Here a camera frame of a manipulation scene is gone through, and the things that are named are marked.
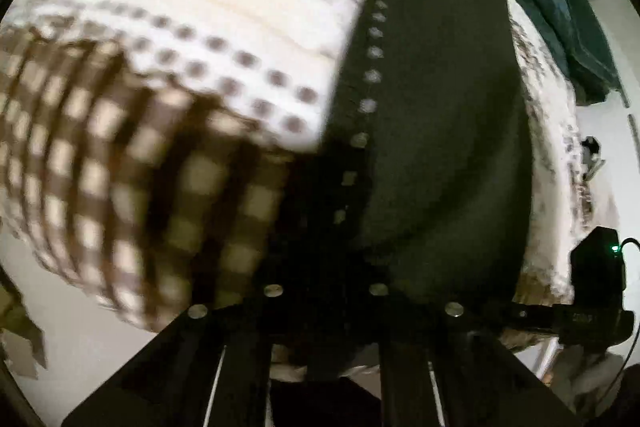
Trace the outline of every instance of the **black cable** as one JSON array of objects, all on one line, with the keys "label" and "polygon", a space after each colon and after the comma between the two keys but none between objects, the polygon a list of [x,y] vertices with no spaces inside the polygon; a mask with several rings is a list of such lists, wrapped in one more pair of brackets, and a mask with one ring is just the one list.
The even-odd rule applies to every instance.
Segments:
[{"label": "black cable", "polygon": [[[638,250],[640,250],[640,243],[636,239],[634,239],[633,237],[627,237],[622,243],[620,243],[619,252],[622,253],[622,249],[624,248],[624,246],[628,245],[629,243],[633,243],[634,245],[636,245],[636,247],[638,247]],[[604,394],[602,395],[602,397],[598,401],[598,404],[601,403],[607,397],[607,395],[609,394],[609,391],[611,391],[611,389],[613,388],[615,383],[618,381],[618,378],[620,378],[620,375],[622,375],[623,371],[625,370],[625,367],[626,367],[627,363],[629,362],[629,359],[631,358],[631,354],[634,352],[634,349],[636,348],[636,344],[638,343],[638,336],[640,336],[640,321],[638,321],[638,328],[636,329],[636,336],[634,337],[634,341],[631,344],[631,349],[629,349],[629,352],[628,352],[628,354],[626,356],[625,362],[622,364],[622,367],[620,367],[620,370],[618,371],[616,377],[609,384],[609,387],[607,387],[607,390],[604,392]]]}]

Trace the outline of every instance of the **silver screw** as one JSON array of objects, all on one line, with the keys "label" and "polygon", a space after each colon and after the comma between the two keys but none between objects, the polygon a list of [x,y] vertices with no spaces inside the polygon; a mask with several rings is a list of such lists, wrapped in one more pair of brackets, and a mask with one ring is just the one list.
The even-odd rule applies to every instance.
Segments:
[{"label": "silver screw", "polygon": [[386,297],[389,295],[389,288],[385,283],[376,282],[369,286],[369,293],[374,297]]},{"label": "silver screw", "polygon": [[204,304],[194,304],[191,308],[189,308],[189,311],[187,311],[188,315],[192,319],[201,319],[203,317],[206,317],[208,312],[209,310],[207,310],[207,307]]},{"label": "silver screw", "polygon": [[284,288],[279,284],[269,284],[264,287],[264,294],[267,297],[280,297],[284,293]]},{"label": "silver screw", "polygon": [[462,304],[457,302],[450,302],[446,306],[444,306],[444,311],[450,317],[460,317],[465,312]]}]

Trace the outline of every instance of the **brown checkered cloth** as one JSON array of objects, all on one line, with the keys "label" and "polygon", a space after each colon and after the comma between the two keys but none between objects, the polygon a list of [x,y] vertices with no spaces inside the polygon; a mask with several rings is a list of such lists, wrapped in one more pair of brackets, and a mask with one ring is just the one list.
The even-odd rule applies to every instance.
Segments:
[{"label": "brown checkered cloth", "polygon": [[114,42],[0,34],[0,194],[40,263],[138,327],[188,306],[194,269],[241,301],[293,155],[216,94],[151,89]]}]

